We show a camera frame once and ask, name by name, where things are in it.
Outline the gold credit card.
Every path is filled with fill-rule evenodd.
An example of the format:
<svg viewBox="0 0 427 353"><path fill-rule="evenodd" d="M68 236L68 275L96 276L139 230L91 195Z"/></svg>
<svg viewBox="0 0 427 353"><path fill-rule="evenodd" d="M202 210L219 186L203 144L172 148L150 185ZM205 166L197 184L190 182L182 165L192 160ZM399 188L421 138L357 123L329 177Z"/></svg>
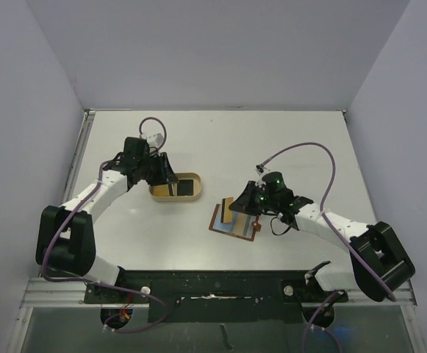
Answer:
<svg viewBox="0 0 427 353"><path fill-rule="evenodd" d="M245 228L246 219L250 215L244 213L236 213L235 216L236 218L232 227L232 234L236 237L245 239L243 237L243 230Z"/></svg>
<svg viewBox="0 0 427 353"><path fill-rule="evenodd" d="M222 224L230 224L232 222L233 213L230 210L230 206L233 203L233 201L234 201L234 198L232 196L222 199L221 213L220 213L220 222Z"/></svg>

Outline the brown leather card holder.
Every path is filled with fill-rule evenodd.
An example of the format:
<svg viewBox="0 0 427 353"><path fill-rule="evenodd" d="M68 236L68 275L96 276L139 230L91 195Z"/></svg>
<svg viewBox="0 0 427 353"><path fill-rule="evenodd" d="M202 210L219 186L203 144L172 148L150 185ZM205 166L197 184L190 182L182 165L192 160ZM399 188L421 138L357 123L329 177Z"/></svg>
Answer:
<svg viewBox="0 0 427 353"><path fill-rule="evenodd" d="M221 222L222 205L216 204L212 219L209 223L209 231L228 235L233 238L253 242L256 234L261 231L262 225L259 217L253 217L244 213L232 213L230 223Z"/></svg>

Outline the beige oval tray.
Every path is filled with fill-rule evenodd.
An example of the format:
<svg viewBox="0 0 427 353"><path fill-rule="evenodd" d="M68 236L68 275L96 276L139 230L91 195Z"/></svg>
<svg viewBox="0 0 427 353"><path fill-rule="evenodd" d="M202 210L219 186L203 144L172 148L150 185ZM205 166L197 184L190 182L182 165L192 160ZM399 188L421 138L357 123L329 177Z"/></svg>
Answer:
<svg viewBox="0 0 427 353"><path fill-rule="evenodd" d="M175 196L172 197L153 197L151 195L149 187L149 193L151 195L151 198L156 202L194 202L197 199L200 198L201 192L202 192L202 183L201 183L201 177L193 172L188 173L176 173L177 178L180 179L192 179L194 181L194 194L192 196Z"/></svg>

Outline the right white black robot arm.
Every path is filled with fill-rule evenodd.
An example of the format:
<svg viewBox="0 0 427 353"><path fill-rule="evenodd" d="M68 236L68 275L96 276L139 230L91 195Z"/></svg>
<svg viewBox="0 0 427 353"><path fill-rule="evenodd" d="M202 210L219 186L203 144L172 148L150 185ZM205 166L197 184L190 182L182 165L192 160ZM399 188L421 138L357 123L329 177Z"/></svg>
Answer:
<svg viewBox="0 0 427 353"><path fill-rule="evenodd" d="M326 212L313 200L294 194L278 171L248 182L229 209L275 216L288 228L316 235L349 254L351 268L326 260L308 271L305 291L315 301L335 290L359 289L382 302L415 275L413 262L389 224L366 224Z"/></svg>

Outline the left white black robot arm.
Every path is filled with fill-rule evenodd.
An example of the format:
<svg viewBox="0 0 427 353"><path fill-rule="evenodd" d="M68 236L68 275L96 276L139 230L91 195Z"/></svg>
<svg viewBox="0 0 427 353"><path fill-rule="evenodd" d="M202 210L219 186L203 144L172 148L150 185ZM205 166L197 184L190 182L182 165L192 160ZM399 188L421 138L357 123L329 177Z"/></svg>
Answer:
<svg viewBox="0 0 427 353"><path fill-rule="evenodd" d="M96 254L94 224L138 182L151 187L178 182L167 154L161 150L164 143L160 134L127 137L123 150L98 167L92 184L60 206L43 210L35 259L45 280L58 280L49 276L49 270L64 272L68 282L101 285L101 293L111 302L125 298L128 285L121 279L122 268Z"/></svg>

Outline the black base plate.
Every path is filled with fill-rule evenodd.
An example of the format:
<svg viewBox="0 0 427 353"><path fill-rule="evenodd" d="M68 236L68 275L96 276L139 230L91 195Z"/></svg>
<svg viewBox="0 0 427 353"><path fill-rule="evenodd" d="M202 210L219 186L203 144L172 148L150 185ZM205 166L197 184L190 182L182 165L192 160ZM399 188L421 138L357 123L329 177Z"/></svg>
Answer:
<svg viewBox="0 0 427 353"><path fill-rule="evenodd" d="M296 271L126 271L118 285L132 290L147 287L151 301L138 294L90 285L86 304L148 305L148 322L244 323L280 320L300 323L302 307L317 307L329 293Z"/></svg>

